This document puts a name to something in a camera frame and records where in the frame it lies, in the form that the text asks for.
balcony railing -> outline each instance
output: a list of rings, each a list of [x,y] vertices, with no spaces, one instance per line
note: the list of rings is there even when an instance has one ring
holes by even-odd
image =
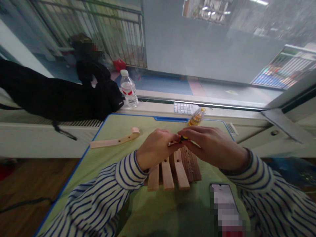
[[[316,51],[286,44],[252,84],[286,90],[314,69]]]
[[[29,0],[51,32],[60,51],[71,50],[69,39],[91,38],[112,60],[147,68],[144,18],[141,11],[96,0]]]

blue and white striped shirt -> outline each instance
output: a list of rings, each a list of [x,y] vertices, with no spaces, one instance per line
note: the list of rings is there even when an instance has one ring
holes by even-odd
[[[227,177],[236,184],[256,236],[316,236],[316,204],[300,189],[251,154],[247,170]],[[135,152],[101,170],[79,185],[65,208],[43,236],[115,236],[122,208],[130,193],[140,188],[147,173],[140,170]]]

person's left hand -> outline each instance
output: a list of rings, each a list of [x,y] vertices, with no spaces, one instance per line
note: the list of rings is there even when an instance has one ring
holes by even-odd
[[[181,143],[168,146],[170,142],[178,141],[180,136],[170,133],[167,129],[153,131],[136,152],[137,163],[141,170],[151,168],[183,147]]]

yellow bottle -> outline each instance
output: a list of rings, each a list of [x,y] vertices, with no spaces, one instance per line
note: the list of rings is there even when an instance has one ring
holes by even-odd
[[[201,108],[200,110],[195,111],[188,122],[188,126],[199,126],[199,124],[202,122],[205,111],[205,108]]]

bottle label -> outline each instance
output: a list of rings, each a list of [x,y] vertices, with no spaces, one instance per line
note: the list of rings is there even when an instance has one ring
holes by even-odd
[[[132,89],[124,89],[122,88],[122,91],[125,95],[132,95],[133,94],[133,91]]]

